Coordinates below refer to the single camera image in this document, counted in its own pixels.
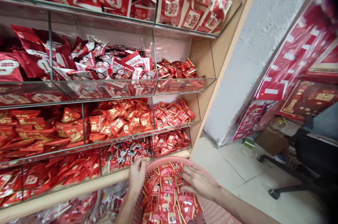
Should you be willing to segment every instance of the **black chair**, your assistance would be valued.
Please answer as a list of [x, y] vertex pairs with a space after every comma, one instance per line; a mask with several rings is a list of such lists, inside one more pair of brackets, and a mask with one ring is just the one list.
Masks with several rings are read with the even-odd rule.
[[[310, 133], [328, 137], [331, 141], [323, 137], [315, 139], [307, 135]], [[269, 160], [302, 182], [299, 185], [270, 189], [270, 196], [278, 199], [282, 192], [311, 191], [324, 202], [332, 216], [338, 207], [338, 103], [316, 117], [306, 117], [304, 125], [293, 136], [286, 138], [296, 149], [297, 159], [302, 165], [320, 177], [314, 178], [302, 165], [292, 169], [267, 155], [261, 155], [257, 158], [259, 162]]]

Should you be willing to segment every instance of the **plastic basket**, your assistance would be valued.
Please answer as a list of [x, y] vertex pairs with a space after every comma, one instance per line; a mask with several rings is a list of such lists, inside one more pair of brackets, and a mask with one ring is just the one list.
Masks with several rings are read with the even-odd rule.
[[[177, 156], [167, 156], [159, 158], [155, 161], [152, 161], [146, 166], [146, 179], [152, 174], [152, 172], [161, 164], [165, 164], [168, 162], [181, 162], [184, 165], [194, 165], [200, 168], [207, 176], [209, 176], [213, 181], [213, 177], [206, 172], [202, 167], [197, 165], [196, 163], [182, 157]], [[144, 195], [141, 193], [140, 197], [136, 203], [136, 209], [133, 219], [133, 224], [141, 224], [142, 216], [143, 216], [143, 208], [140, 208], [140, 204], [143, 200]], [[233, 217], [230, 213], [225, 211], [215, 202], [207, 200], [201, 196], [197, 196], [198, 201], [203, 209], [203, 213], [199, 214], [194, 220], [189, 221], [189, 224], [238, 224], [240, 223], [235, 217]]]

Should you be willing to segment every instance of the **person's right hand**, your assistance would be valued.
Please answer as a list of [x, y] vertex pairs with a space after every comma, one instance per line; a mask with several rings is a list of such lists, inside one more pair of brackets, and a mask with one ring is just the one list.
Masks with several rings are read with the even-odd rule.
[[181, 177], [191, 184], [191, 186], [182, 186], [181, 190], [196, 193], [206, 199], [214, 201], [221, 186], [207, 177], [195, 166], [184, 166]]

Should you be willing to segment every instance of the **white floor tile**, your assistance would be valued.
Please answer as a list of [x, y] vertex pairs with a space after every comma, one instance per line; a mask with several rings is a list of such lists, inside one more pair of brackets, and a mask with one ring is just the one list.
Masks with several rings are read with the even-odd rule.
[[200, 165], [223, 187], [232, 190], [244, 180], [206, 138], [200, 138], [194, 146], [190, 160]]
[[267, 154], [258, 145], [254, 149], [249, 149], [238, 140], [218, 151], [245, 181], [249, 181], [272, 167], [268, 162], [262, 164], [256, 160], [258, 155]]
[[321, 202], [308, 191], [282, 193], [278, 200], [269, 196], [268, 190], [299, 181], [274, 167], [232, 190], [232, 193], [273, 217], [280, 223], [324, 223]]

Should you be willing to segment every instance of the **shelf edge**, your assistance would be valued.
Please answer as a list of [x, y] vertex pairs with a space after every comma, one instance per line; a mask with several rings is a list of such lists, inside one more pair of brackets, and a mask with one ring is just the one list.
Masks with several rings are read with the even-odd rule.
[[[188, 158], [190, 152], [188, 150], [183, 150], [178, 153], [172, 154], [173, 156], [179, 156], [183, 158]], [[48, 194], [36, 199], [32, 199], [18, 205], [14, 205], [9, 208], [0, 210], [0, 224], [5, 224], [12, 220], [16, 220], [21, 217], [25, 217], [32, 213], [44, 210], [55, 204], [65, 202], [67, 200], [76, 198], [80, 195], [93, 192], [107, 186], [116, 184], [128, 178], [129, 169], [125, 169], [111, 175], [107, 175], [101, 178], [97, 178], [83, 184], [75, 185], [73, 187], [63, 189], [58, 192]]]

